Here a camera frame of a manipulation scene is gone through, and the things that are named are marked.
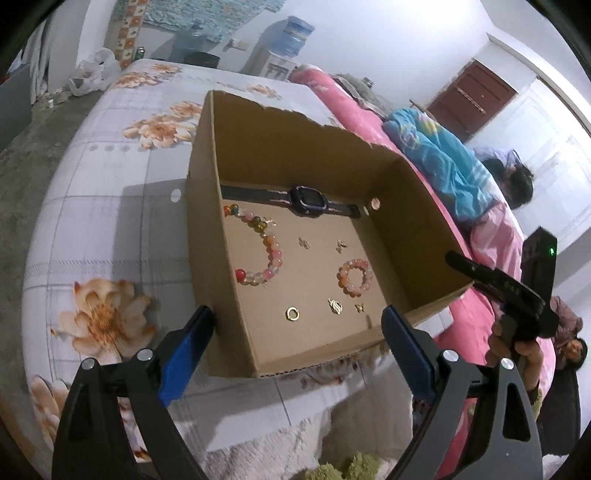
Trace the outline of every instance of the orange flower print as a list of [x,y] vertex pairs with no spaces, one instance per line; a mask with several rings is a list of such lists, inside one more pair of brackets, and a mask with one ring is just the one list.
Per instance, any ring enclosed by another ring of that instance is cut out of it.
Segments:
[[198,122],[203,110],[203,105],[199,105],[198,103],[194,102],[183,101],[180,103],[173,103],[170,109],[173,111],[174,116],[189,122],[192,120]]
[[159,83],[161,83],[161,80],[158,77],[148,73],[128,72],[119,77],[112,88],[137,88],[142,85],[157,85]]
[[70,390],[62,380],[57,380],[49,386],[41,377],[33,377],[29,383],[29,392],[43,440],[53,450],[61,412]]
[[125,138],[139,137],[143,148],[168,148],[179,141],[191,141],[197,131],[195,125],[171,115],[154,115],[140,120],[123,130]]
[[249,85],[248,87],[246,87],[246,89],[249,92],[256,92],[256,93],[260,93],[264,96],[266,96],[267,98],[276,98],[278,100],[281,100],[281,95],[279,95],[275,90],[273,90],[272,88],[265,86],[265,85]]
[[62,332],[73,336],[72,347],[95,357],[101,365],[118,363],[145,348],[156,329],[146,325],[144,310],[151,299],[135,298],[131,282],[96,278],[74,283],[75,312],[62,312]]
[[181,67],[177,65],[172,65],[170,63],[157,63],[152,65],[151,67],[153,70],[156,70],[158,73],[167,73],[167,74],[175,74],[180,73],[183,71]]

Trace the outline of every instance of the floral bedsheet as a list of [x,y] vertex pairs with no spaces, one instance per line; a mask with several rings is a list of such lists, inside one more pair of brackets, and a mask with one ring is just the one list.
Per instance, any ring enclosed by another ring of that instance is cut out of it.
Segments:
[[[183,327],[196,308],[184,188],[191,141],[211,89],[340,126],[306,86],[154,60],[136,61],[104,93],[47,190],[25,268],[25,369],[50,447],[81,360],[129,358]],[[380,346],[262,380],[210,377],[199,366],[169,412],[201,458],[298,424],[386,371],[392,380],[382,407],[404,449],[412,434],[410,392]],[[138,461],[149,460],[128,403],[120,406]],[[387,424],[383,416],[381,424]]]

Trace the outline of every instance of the concrete floor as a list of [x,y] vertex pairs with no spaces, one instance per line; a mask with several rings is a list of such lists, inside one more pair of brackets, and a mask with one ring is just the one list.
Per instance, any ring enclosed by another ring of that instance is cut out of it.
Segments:
[[71,96],[53,109],[46,100],[37,102],[32,123],[0,153],[0,393],[37,448],[39,463],[34,459],[35,467],[48,465],[51,453],[33,415],[22,361],[22,275],[49,182],[101,94]]

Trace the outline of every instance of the plastic bag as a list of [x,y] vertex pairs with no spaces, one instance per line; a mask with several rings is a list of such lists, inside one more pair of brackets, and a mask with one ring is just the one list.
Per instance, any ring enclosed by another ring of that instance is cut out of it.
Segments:
[[68,86],[78,97],[96,90],[104,91],[120,73],[121,67],[115,60],[115,54],[108,48],[102,48],[78,64],[68,80]]

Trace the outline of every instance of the clothing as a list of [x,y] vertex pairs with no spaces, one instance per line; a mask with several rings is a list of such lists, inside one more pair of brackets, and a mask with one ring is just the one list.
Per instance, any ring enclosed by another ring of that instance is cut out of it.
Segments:
[[582,330],[583,319],[578,317],[560,297],[550,299],[550,309],[558,315],[558,329],[552,341],[556,350],[556,370],[562,370],[568,363],[564,356],[564,346],[574,340]]
[[519,155],[515,150],[503,150],[501,148],[492,147],[476,147],[473,151],[475,157],[481,162],[495,158],[503,164],[505,169],[521,163]]

